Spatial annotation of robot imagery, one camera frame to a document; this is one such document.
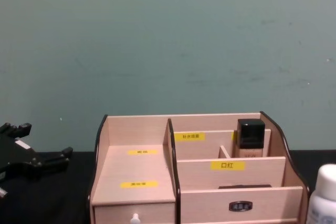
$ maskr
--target yellow label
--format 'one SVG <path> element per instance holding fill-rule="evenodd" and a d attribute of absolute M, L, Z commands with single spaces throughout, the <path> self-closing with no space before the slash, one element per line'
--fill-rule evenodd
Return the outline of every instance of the yellow label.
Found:
<path fill-rule="evenodd" d="M 235 141 L 237 139 L 237 132 L 236 131 L 232 131 L 231 139 L 232 139 L 232 141 Z"/>
<path fill-rule="evenodd" d="M 204 132 L 185 132 L 185 133 L 175 133 L 175 141 L 204 141 L 205 133 Z"/>
<path fill-rule="evenodd" d="M 142 187 L 156 187 L 157 181 L 137 181 L 137 182 L 124 182 L 120 184 L 121 188 L 142 188 Z"/>
<path fill-rule="evenodd" d="M 245 170 L 244 161 L 212 161 L 211 170 Z"/>
<path fill-rule="evenodd" d="M 157 154 L 157 150 L 130 150 L 128 155 Z"/>

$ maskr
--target white drawer knob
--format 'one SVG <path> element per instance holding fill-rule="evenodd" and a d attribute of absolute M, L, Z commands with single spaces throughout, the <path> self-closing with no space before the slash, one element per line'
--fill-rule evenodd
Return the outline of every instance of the white drawer knob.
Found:
<path fill-rule="evenodd" d="M 131 224 L 140 224 L 141 221 L 139 220 L 138 214 L 133 214 L 133 218 L 131 219 Z"/>

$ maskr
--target wooden cosmetic organizer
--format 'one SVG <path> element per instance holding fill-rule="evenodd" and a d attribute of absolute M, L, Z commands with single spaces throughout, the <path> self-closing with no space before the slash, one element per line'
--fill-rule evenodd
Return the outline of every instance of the wooden cosmetic organizer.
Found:
<path fill-rule="evenodd" d="M 266 125 L 263 157 L 232 158 L 237 120 L 251 118 Z M 308 186 L 264 112 L 106 115 L 95 152 L 91 224 L 129 224 L 133 214 L 143 224 L 306 223 Z M 242 201 L 252 209 L 233 211 Z"/>

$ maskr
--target black surface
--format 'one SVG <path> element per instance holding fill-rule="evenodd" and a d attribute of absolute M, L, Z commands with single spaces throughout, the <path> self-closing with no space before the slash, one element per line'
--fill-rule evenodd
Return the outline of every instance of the black surface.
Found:
<path fill-rule="evenodd" d="M 53 153 L 41 154 L 48 157 Z M 336 151 L 291 151 L 298 171 L 315 188 L 318 168 L 336 163 Z M 82 224 L 91 174 L 93 152 L 75 152 L 68 170 L 51 174 L 36 182 L 24 178 L 0 183 L 8 197 L 0 200 L 1 224 Z"/>

